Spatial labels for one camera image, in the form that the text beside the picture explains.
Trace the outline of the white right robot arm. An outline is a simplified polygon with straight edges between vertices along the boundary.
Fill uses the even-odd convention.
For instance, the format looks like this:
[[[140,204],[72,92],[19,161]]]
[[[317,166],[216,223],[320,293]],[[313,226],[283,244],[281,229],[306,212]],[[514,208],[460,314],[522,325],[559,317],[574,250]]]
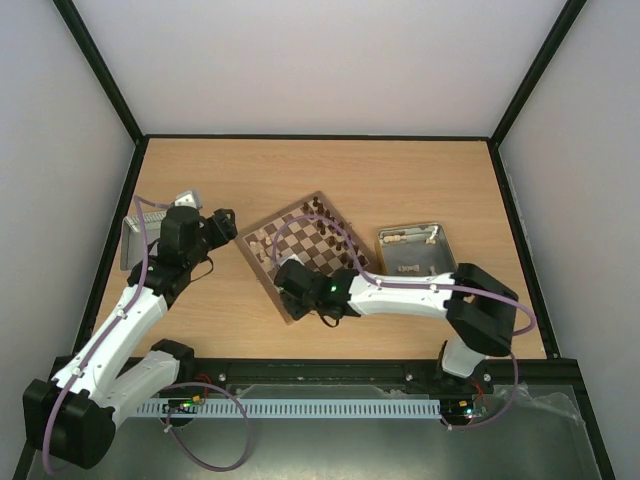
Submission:
[[[344,317],[375,314],[447,321],[455,336],[445,342],[436,379],[450,392],[466,385],[485,358],[512,353],[518,297],[474,264],[428,277],[374,275],[356,269],[325,275],[291,257],[278,269],[274,284],[294,320],[315,312],[335,324]]]

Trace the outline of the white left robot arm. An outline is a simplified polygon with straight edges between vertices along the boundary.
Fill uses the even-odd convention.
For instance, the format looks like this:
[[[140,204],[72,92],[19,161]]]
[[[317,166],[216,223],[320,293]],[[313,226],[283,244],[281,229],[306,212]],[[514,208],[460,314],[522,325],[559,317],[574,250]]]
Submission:
[[[167,350],[154,348],[130,370],[124,365],[191,283],[193,270],[236,235],[231,209],[208,218],[192,206],[166,211],[156,252],[143,247],[102,326],[50,380],[34,380],[24,391],[26,441],[41,451],[45,465],[58,457],[85,469],[95,466],[138,406],[191,368],[193,350],[176,342]]]

